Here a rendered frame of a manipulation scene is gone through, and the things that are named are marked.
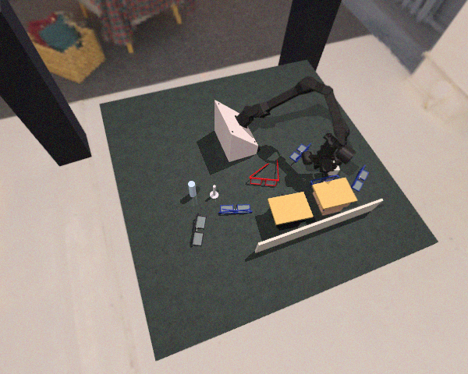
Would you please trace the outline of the white flat bar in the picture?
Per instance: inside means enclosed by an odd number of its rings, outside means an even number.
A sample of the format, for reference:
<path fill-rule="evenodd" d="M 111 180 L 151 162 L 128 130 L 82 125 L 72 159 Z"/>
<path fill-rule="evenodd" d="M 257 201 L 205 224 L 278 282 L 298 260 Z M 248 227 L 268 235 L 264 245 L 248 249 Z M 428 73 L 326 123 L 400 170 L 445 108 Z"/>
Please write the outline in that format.
<path fill-rule="evenodd" d="M 335 215 L 334 217 L 329 217 L 329 218 L 324 219 L 322 221 L 318 221 L 316 223 L 307 225 L 305 227 L 296 229 L 294 231 L 290 231 L 290 232 L 285 233 L 283 235 L 279 235 L 277 237 L 270 238 L 270 239 L 268 239 L 266 241 L 259 242 L 257 244 L 256 249 L 255 249 L 255 253 L 261 252 L 261 251 L 263 251 L 265 249 L 269 249 L 271 247 L 274 247 L 274 246 L 280 245 L 282 243 L 291 241 L 293 239 L 302 237 L 304 235 L 308 235 L 308 234 L 313 233 L 315 231 L 319 231 L 319 230 L 321 230 L 323 228 L 327 228 L 327 227 L 332 226 L 334 224 L 337 224 L 337 223 L 340 223 L 342 221 L 348 220 L 350 218 L 359 216 L 359 215 L 361 215 L 363 213 L 370 212 L 376 206 L 378 206 L 382 201 L 384 201 L 384 200 L 380 199 L 380 200 L 374 201 L 372 203 L 368 203 L 366 205 L 359 206 L 359 207 L 357 207 L 355 209 L 348 210 L 348 211 L 346 211 L 344 213 Z"/>

